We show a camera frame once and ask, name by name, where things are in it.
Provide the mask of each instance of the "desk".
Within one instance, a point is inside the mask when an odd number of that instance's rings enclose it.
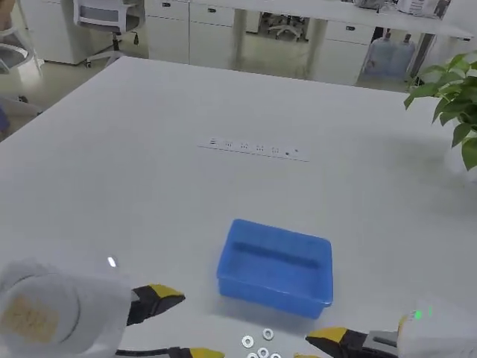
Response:
[[[474,312],[477,192],[443,167],[435,101],[405,112],[404,98],[122,58],[0,144],[0,263],[71,243],[114,254],[133,285],[186,293],[123,348],[245,357],[243,335],[270,327],[266,347],[292,357],[318,353],[303,340],[316,327],[395,329],[427,292]],[[294,145],[309,162],[196,146],[210,136]],[[219,296],[234,218],[331,241],[335,301],[319,320]]]
[[[394,9],[376,13],[339,0],[146,0],[150,58],[240,69],[246,12],[256,11],[311,18],[306,78],[337,84],[356,82],[375,27],[422,34],[414,39],[419,45],[424,34],[449,38],[449,53],[457,39],[473,37],[439,19]]]

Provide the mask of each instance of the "blue plastic bin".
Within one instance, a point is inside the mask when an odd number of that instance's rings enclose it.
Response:
[[[331,244],[234,220],[217,269],[221,295],[318,318],[333,301]]]

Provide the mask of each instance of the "green plant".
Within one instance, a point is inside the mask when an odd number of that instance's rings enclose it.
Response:
[[[434,112],[434,123],[439,118],[444,126],[451,119],[457,119],[452,147],[462,143],[462,159],[467,170],[477,166],[477,77],[469,75],[477,70],[477,61],[469,63],[468,55],[458,54],[445,66],[430,66],[420,73],[433,73],[439,78],[432,83],[416,87],[404,101],[408,109],[412,101],[419,97],[440,98]]]

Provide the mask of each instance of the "white table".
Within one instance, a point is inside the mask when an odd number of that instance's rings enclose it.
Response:
[[[223,69],[240,69],[247,17],[261,11],[309,17],[307,79],[354,85],[376,27],[412,34],[418,48],[426,34],[445,43],[449,57],[473,34],[439,19],[385,7],[376,13],[339,0],[146,0],[149,58]],[[396,42],[402,41],[393,37]],[[420,61],[411,67],[414,76]]]
[[[124,348],[243,358],[243,335],[258,349],[270,327],[264,346],[290,358],[319,354],[303,340],[316,327],[392,330],[427,292],[474,310],[477,191],[443,167],[435,101],[405,112],[404,98],[122,58],[0,145],[0,262],[72,244],[116,255],[133,285],[186,293],[129,327]],[[290,144],[310,161],[196,146],[209,136]],[[219,296],[235,218],[331,241],[335,301],[320,319]]]
[[[393,28],[408,32],[461,38],[474,37],[470,32],[439,19],[411,16],[391,9],[384,9],[381,13],[376,13],[376,11],[356,7],[352,3],[339,0],[190,0],[190,2],[192,4],[207,4],[242,10],[285,13],[356,25]]]

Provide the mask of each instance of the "power outlet strip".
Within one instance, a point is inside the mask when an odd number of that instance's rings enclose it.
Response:
[[[209,138],[198,144],[201,148],[218,149],[219,151],[234,151],[237,153],[255,154],[263,157],[299,160],[308,162],[308,159],[295,147],[279,145],[265,145],[248,142],[247,140],[232,140],[222,138]]]

